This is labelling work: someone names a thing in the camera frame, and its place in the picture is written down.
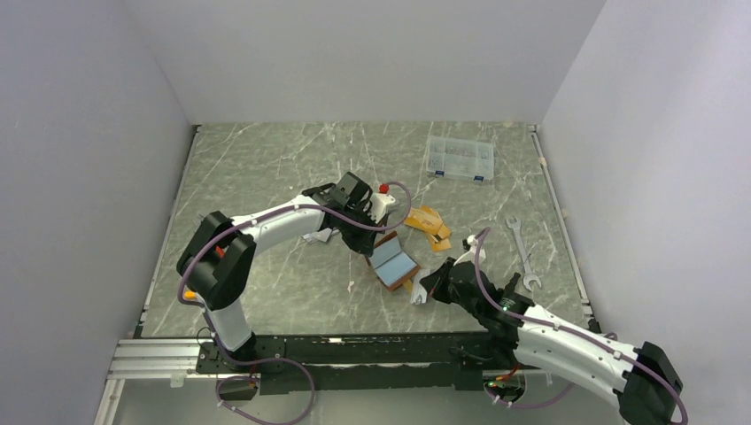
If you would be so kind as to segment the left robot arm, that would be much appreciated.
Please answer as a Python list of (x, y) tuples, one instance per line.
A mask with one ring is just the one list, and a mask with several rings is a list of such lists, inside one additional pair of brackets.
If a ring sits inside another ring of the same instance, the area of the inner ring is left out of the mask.
[(398, 203), (389, 187), (373, 189), (347, 172), (338, 182), (305, 189), (262, 212), (229, 217), (215, 211), (201, 220), (176, 264), (181, 277), (177, 299), (201, 308), (228, 369), (244, 371), (257, 357), (256, 336), (241, 302), (255, 258), (322, 230), (338, 231), (351, 251), (371, 256), (376, 235)]

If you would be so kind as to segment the brown leather card holder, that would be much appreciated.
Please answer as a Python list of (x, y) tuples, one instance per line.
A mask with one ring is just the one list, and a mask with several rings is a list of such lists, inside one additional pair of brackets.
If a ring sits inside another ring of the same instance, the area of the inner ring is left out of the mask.
[(377, 280), (388, 290), (394, 291), (410, 281), (421, 266), (404, 251), (396, 231), (377, 241), (367, 264), (375, 272)]

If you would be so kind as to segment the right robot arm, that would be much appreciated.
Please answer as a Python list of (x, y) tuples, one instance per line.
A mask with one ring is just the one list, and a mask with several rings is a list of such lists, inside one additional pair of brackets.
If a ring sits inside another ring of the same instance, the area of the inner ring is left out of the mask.
[(521, 275), (505, 287), (491, 283), (472, 261), (449, 258), (416, 284), (433, 300), (458, 305), (489, 333), (482, 362), (545, 370), (616, 407), (629, 424), (687, 422), (683, 384), (665, 351), (640, 347), (579, 328), (516, 291)]

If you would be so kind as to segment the single silver VIP card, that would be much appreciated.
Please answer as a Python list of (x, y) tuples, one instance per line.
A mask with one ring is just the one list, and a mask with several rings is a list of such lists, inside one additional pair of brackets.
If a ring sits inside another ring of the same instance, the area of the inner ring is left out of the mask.
[(412, 279), (412, 288), (410, 290), (410, 304), (423, 305), (427, 303), (429, 294), (421, 283), (421, 279), (429, 276), (431, 271), (428, 268), (421, 268)]

